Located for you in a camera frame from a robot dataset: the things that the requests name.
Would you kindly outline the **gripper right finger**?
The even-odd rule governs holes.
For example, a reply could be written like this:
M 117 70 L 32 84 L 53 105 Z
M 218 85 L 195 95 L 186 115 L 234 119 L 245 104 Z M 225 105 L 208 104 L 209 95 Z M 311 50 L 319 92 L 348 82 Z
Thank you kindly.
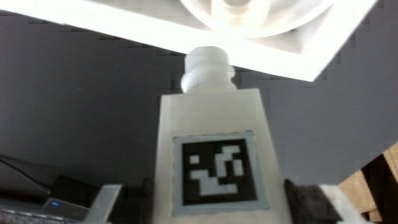
M 293 224 L 375 224 L 359 214 L 335 185 L 296 185 L 284 180 Z

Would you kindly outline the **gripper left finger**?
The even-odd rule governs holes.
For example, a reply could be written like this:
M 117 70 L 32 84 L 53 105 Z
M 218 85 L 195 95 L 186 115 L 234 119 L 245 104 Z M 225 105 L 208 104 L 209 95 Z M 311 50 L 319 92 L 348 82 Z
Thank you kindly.
M 104 184 L 78 224 L 151 224 L 154 180 L 138 186 Z

